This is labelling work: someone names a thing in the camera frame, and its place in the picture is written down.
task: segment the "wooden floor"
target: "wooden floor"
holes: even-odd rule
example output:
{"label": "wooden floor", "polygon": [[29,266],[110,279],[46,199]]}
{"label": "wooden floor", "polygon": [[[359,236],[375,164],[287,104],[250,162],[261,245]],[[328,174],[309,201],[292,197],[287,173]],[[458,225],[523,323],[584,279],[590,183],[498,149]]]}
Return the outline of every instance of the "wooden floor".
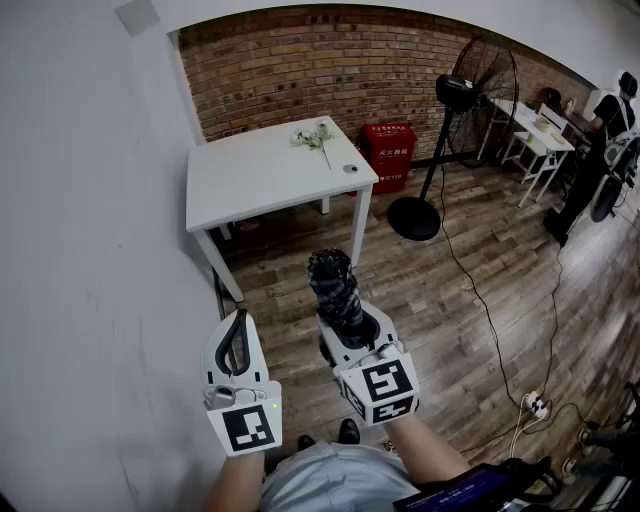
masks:
{"label": "wooden floor", "polygon": [[[389,204],[418,195],[424,176],[424,170],[415,171],[402,193],[374,196],[356,269],[360,293],[391,317],[411,351],[421,386],[419,415],[466,450],[472,464],[497,463],[506,458],[512,434],[469,449],[513,427],[518,417],[505,392],[484,307],[442,230],[433,240],[412,242],[386,220]],[[490,307],[509,389],[518,401],[527,392],[540,392],[545,380],[556,325],[551,292],[560,265],[559,245],[542,218],[548,208],[562,205],[558,191],[550,190],[539,204],[529,199],[518,209],[524,193],[520,178],[498,167],[450,164],[444,188],[445,228]],[[442,213],[441,186],[438,172],[428,197]],[[627,202],[638,204],[632,194]],[[270,377],[282,384],[285,446],[293,446],[302,433],[333,439],[343,418],[356,417],[318,350],[315,297],[306,274],[312,251],[347,249],[354,204],[339,196],[326,216],[314,204],[265,215],[259,230],[221,244],[244,291],[243,306],[256,321]],[[634,219],[636,206],[621,211]],[[583,216],[559,254],[559,329],[545,393],[553,400],[552,416],[574,402],[583,417],[604,423],[626,408],[622,386],[640,378],[639,241],[620,216],[600,224]],[[521,436],[516,456],[535,461],[548,454],[558,468],[577,454],[580,428],[575,408],[566,407],[551,428]],[[385,438],[381,427],[362,433],[370,444]]]}

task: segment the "black shoe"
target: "black shoe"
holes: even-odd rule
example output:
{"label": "black shoe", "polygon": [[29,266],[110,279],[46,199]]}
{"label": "black shoe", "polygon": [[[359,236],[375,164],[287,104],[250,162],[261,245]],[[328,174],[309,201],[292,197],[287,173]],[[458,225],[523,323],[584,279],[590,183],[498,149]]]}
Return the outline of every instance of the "black shoe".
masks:
{"label": "black shoe", "polygon": [[298,438],[298,451],[306,450],[316,444],[312,437],[304,435]]}
{"label": "black shoe", "polygon": [[566,233],[561,233],[558,231],[554,220],[554,216],[549,212],[549,215],[545,217],[542,223],[544,224],[544,227],[547,229],[547,231],[553,235],[553,238],[556,239],[556,242],[560,244],[560,247],[564,247],[567,243],[567,240],[569,239],[569,236]]}
{"label": "black shoe", "polygon": [[360,431],[355,421],[347,418],[342,422],[338,442],[340,444],[360,444]]}

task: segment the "power strip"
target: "power strip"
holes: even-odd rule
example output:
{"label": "power strip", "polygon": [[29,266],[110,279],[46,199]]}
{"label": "power strip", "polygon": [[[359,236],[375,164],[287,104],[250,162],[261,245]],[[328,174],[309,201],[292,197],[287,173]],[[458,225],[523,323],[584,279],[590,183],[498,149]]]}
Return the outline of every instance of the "power strip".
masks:
{"label": "power strip", "polygon": [[525,398],[527,409],[538,419],[546,420],[549,416],[549,409],[545,405],[542,397],[537,392],[532,391]]}

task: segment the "fan base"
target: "fan base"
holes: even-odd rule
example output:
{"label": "fan base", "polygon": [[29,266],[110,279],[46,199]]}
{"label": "fan base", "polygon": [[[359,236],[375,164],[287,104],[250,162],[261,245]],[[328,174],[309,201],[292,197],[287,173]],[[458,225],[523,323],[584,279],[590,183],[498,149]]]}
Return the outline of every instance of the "fan base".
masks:
{"label": "fan base", "polygon": [[440,214],[431,204],[417,197],[396,199],[387,211],[393,230],[409,240],[430,240],[440,230]]}

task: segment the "fire extinguisher box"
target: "fire extinguisher box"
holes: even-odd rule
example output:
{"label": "fire extinguisher box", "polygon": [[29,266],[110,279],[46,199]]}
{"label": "fire extinguisher box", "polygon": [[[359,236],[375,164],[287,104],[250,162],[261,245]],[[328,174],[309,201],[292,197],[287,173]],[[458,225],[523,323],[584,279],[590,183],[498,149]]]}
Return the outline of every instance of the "fire extinguisher box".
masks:
{"label": "fire extinguisher box", "polygon": [[374,194],[404,189],[417,140],[408,124],[368,124],[364,127],[365,158],[380,177],[373,186]]}

